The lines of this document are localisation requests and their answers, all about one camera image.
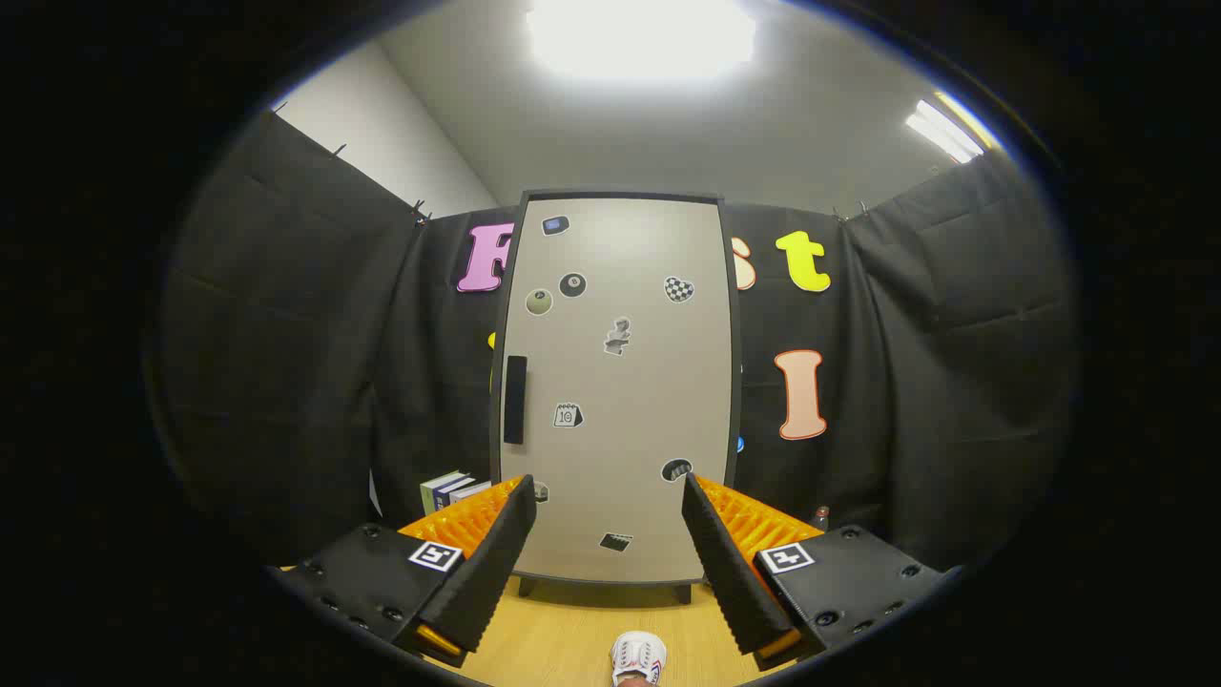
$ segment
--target small bottle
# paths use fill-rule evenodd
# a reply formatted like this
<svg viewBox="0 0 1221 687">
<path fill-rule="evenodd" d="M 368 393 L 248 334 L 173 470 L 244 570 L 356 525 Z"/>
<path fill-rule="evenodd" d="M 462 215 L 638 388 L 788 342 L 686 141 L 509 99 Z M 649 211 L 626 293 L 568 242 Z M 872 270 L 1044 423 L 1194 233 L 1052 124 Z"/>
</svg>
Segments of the small bottle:
<svg viewBox="0 0 1221 687">
<path fill-rule="evenodd" d="M 832 523 L 830 523 L 830 520 L 829 520 L 830 515 L 832 515 L 830 508 L 828 508 L 828 506 L 818 506 L 818 510 L 814 511 L 814 521 L 811 522 L 810 525 L 813 525 L 818 530 L 822 530 L 823 532 L 827 532 L 827 531 L 829 531 L 832 528 Z"/>
</svg>

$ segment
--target book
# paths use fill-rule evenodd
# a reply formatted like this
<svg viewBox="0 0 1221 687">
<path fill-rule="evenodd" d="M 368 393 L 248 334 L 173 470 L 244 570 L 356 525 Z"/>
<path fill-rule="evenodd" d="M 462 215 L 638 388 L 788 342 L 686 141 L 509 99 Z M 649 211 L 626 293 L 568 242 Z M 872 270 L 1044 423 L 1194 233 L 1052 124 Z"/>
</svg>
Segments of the book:
<svg viewBox="0 0 1221 687">
<path fill-rule="evenodd" d="M 465 472 L 453 471 L 449 475 L 442 475 L 441 477 L 435 477 L 427 482 L 420 483 L 420 502 L 424 504 L 424 515 L 429 515 L 436 511 L 433 506 L 435 502 L 432 499 L 432 493 L 441 487 L 446 487 L 458 482 L 459 480 L 466 477 Z"/>
<path fill-rule="evenodd" d="M 479 494 L 480 492 L 490 488 L 491 486 L 492 486 L 491 482 L 480 482 L 479 484 L 463 487 L 462 489 L 449 494 L 449 505 L 457 504 L 458 502 L 462 502 L 466 497 L 474 497 L 475 494 Z"/>
<path fill-rule="evenodd" d="M 432 491 L 432 505 L 436 510 L 441 510 L 449 505 L 449 494 L 475 483 L 474 477 L 464 477 L 453 484 L 447 484 L 440 489 Z"/>
</svg>

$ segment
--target foam letter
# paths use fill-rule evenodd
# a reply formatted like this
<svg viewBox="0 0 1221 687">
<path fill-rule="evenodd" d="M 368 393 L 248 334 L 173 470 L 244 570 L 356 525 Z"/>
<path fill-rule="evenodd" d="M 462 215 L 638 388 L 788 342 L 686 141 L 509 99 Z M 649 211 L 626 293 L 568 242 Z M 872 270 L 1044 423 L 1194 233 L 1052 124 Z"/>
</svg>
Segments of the foam letter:
<svg viewBox="0 0 1221 687">
<path fill-rule="evenodd" d="M 734 248 L 734 273 L 737 275 L 737 289 L 746 290 L 755 286 L 756 277 L 755 265 L 746 261 L 746 257 L 751 256 L 751 246 L 736 236 L 730 238 L 729 243 Z"/>
<path fill-rule="evenodd" d="M 784 373 L 788 417 L 780 426 L 780 437 L 790 442 L 810 439 L 827 432 L 827 421 L 818 415 L 818 351 L 788 351 L 775 358 L 775 367 Z"/>
<path fill-rule="evenodd" d="M 777 238 L 775 246 L 784 250 L 789 257 L 789 277 L 803 290 L 827 290 L 832 277 L 818 273 L 814 268 L 814 255 L 822 256 L 823 244 L 814 243 L 805 231 L 794 231 Z"/>
<path fill-rule="evenodd" d="M 512 223 L 486 223 L 471 227 L 470 234 L 475 245 L 470 249 L 470 261 L 466 262 L 466 275 L 458 281 L 458 290 L 496 290 L 501 277 L 493 271 L 496 262 L 504 268 L 509 260 L 509 240 L 497 245 L 501 237 L 513 233 Z"/>
</svg>

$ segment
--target black curtain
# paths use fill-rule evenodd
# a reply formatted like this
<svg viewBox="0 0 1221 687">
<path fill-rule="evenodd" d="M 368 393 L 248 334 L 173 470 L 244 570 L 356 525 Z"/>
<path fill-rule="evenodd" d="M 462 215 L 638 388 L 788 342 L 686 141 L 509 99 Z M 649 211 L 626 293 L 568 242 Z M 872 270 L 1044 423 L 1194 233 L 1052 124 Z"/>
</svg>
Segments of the black curtain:
<svg viewBox="0 0 1221 687">
<path fill-rule="evenodd" d="M 158 327 L 171 453 L 269 564 L 368 517 L 371 371 L 415 234 L 409 205 L 270 112 L 184 222 Z"/>
<path fill-rule="evenodd" d="M 758 273 L 740 290 L 735 486 L 808 520 L 862 525 L 934 567 L 1002 542 L 1050 481 L 1076 384 L 1063 253 L 1018 170 L 991 151 L 871 209 L 726 203 Z M 410 206 L 275 116 L 238 144 L 187 222 L 165 300 L 171 416 L 188 480 L 274 560 L 366 517 L 422 515 L 419 483 L 487 478 L 499 299 L 463 293 L 471 227 Z M 775 240 L 823 244 L 823 292 Z M 780 438 L 773 359 L 822 354 L 824 434 Z"/>
<path fill-rule="evenodd" d="M 1077 405 L 1065 236 L 999 151 L 847 231 L 889 364 L 891 541 L 934 567 L 972 560 L 1042 502 Z"/>
</svg>

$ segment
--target fluorescent light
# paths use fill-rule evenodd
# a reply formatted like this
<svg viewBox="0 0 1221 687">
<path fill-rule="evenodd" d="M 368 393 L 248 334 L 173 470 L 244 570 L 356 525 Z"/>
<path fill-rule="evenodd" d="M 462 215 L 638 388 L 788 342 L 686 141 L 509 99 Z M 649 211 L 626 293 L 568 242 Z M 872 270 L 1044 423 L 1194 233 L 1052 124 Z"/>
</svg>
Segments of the fluorescent light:
<svg viewBox="0 0 1221 687">
<path fill-rule="evenodd" d="M 983 122 L 976 118 L 976 116 L 971 113 L 971 110 L 966 109 L 962 105 L 962 103 L 958 103 L 957 100 L 951 98 L 949 93 L 945 93 L 944 90 L 938 90 L 934 93 L 934 95 L 937 95 L 938 99 L 941 100 L 941 103 L 945 103 L 945 106 L 949 107 L 950 111 L 955 113 L 955 116 L 962 120 L 962 123 L 967 124 L 967 128 L 969 128 L 971 132 L 976 134 L 976 138 L 983 140 L 984 148 L 988 149 L 1000 148 L 1000 144 L 996 143 L 996 137 L 993 135 L 991 132 L 988 131 L 988 127 L 985 127 Z"/>
<path fill-rule="evenodd" d="M 949 153 L 954 161 L 965 162 L 972 157 L 971 153 L 962 149 L 961 145 L 954 142 L 944 131 L 928 121 L 919 112 L 907 117 L 907 126 L 915 128 L 921 135 L 928 138 L 938 145 L 938 148 Z"/>
<path fill-rule="evenodd" d="M 535 56 L 589 78 L 714 76 L 751 59 L 755 22 L 728 0 L 538 0 Z"/>
<path fill-rule="evenodd" d="M 950 138 L 954 139 L 958 146 L 963 148 L 968 153 L 972 153 L 972 157 L 976 155 L 983 155 L 983 148 L 976 144 L 969 135 L 966 134 L 961 128 L 950 121 L 950 117 L 941 113 L 940 110 L 929 105 L 928 103 L 921 100 L 916 103 L 916 111 L 924 115 L 924 118 L 933 122 L 933 126 L 944 131 Z"/>
</svg>

